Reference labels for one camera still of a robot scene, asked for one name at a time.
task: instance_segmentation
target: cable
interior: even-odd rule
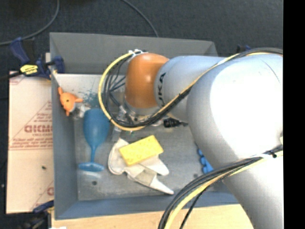
[[[136,124],[125,124],[123,123],[121,120],[116,119],[111,111],[109,110],[108,106],[107,106],[107,94],[106,92],[108,91],[107,89],[107,82],[108,82],[108,73],[110,72],[110,70],[115,70],[116,69],[116,64],[119,63],[122,60],[126,60],[126,58],[132,56],[134,53],[140,53],[142,51],[139,50],[135,50],[131,53],[127,53],[123,56],[121,56],[120,58],[116,59],[113,63],[111,63],[108,68],[104,71],[101,80],[100,80],[100,84],[99,84],[99,89],[98,89],[98,95],[99,95],[99,101],[100,101],[100,105],[102,110],[104,111],[105,115],[109,118],[109,120],[118,128],[122,129],[122,130],[127,130],[127,131],[137,131],[140,130],[142,128],[144,128],[145,126],[154,124],[155,122],[159,121],[160,119],[162,119],[166,114],[168,114],[172,108],[174,108],[183,98],[185,98],[189,92],[191,91],[192,87],[195,85],[195,83],[206,73],[208,73],[210,70],[214,69],[215,67],[231,61],[233,59],[238,59],[241,57],[245,57],[245,56],[249,56],[249,55],[255,55],[255,54],[265,54],[265,53],[275,53],[275,54],[280,54],[283,55],[283,51],[280,49],[275,49],[275,48],[258,48],[258,49],[252,49],[252,50],[248,50],[245,52],[241,52],[241,53],[237,53],[234,54],[230,57],[227,57],[221,61],[219,61],[218,63],[214,64],[213,66],[211,66],[210,68],[208,68],[207,70],[205,70],[203,73],[201,73],[192,83],[190,83],[186,88],[184,88],[178,95],[176,95],[170,102],[168,102],[164,107],[162,107],[159,111],[157,111],[156,113],[154,113],[153,115],[151,115],[149,118],[145,119],[142,122],[136,123]]]
[[[228,167],[217,169],[207,175],[198,177],[186,185],[169,204],[160,220],[158,229],[168,229],[172,224],[175,216],[186,205],[186,203],[193,199],[195,196],[200,196],[211,184],[220,181],[228,176],[232,176],[241,171],[247,170],[254,165],[258,165],[261,162],[269,160],[270,158],[283,156],[283,151],[283,145],[280,145],[272,150],[266,151],[262,155],[242,159]]]
[[[159,37],[159,34],[158,34],[157,30],[155,29],[154,25],[149,21],[149,19],[137,7],[135,7],[133,4],[131,4],[127,0],[121,0],[121,1],[125,2],[128,6],[130,6],[132,9],[134,9],[138,14],[140,14],[142,16],[142,18],[144,18],[146,20],[146,22],[149,24],[149,26],[152,28],[156,37]]]
[[[184,227],[184,225],[186,224],[186,221],[187,221],[187,219],[189,218],[189,216],[190,216],[192,210],[195,208],[195,205],[196,205],[198,199],[201,197],[201,195],[204,193],[204,191],[202,191],[201,193],[199,193],[199,194],[197,195],[197,197],[195,198],[195,200],[193,201],[193,203],[192,203],[192,205],[190,206],[189,210],[187,211],[187,213],[186,213],[186,215],[185,215],[185,217],[184,217],[184,219],[183,219],[183,221],[182,221],[182,223],[181,223],[179,229],[183,229],[183,227]]]
[[[26,35],[24,37],[22,37],[21,39],[22,40],[26,40],[26,39],[29,39],[29,38],[32,38],[42,32],[44,32],[47,28],[49,28],[51,26],[51,24],[54,22],[54,20],[56,19],[57,15],[58,15],[58,12],[59,12],[59,9],[60,9],[60,0],[57,0],[57,4],[56,4],[56,11],[52,17],[52,19],[50,20],[49,23],[47,23],[44,27],[42,27],[40,30],[32,33],[32,34],[29,34],[29,35]],[[9,45],[11,44],[12,41],[6,41],[6,42],[0,42],[0,46],[5,46],[5,45]]]

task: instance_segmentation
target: wooden table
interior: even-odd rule
[[[178,229],[187,210],[175,218],[171,228]],[[81,219],[54,220],[54,228],[67,229],[157,229],[163,212],[103,216]],[[253,229],[246,213],[239,204],[195,208],[189,216],[185,229]]]

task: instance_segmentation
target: cardboard sheet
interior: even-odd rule
[[[51,81],[10,80],[6,213],[31,212],[54,198]]]

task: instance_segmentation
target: plastic wine glass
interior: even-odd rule
[[[99,172],[104,166],[94,162],[96,149],[105,142],[109,132],[110,122],[101,109],[93,108],[84,114],[83,132],[87,143],[91,148],[90,162],[80,163],[79,169]]]

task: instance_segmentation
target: black carpet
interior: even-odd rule
[[[37,55],[49,51],[49,32],[82,32],[213,41],[220,56],[237,45],[283,48],[284,0],[59,0],[55,21],[35,36]],[[0,44],[30,35],[53,17],[57,0],[0,0]],[[151,25],[141,16],[144,14]],[[18,69],[8,45],[0,46],[0,76]],[[14,229],[31,214],[5,214],[8,85],[0,82],[0,229]]]

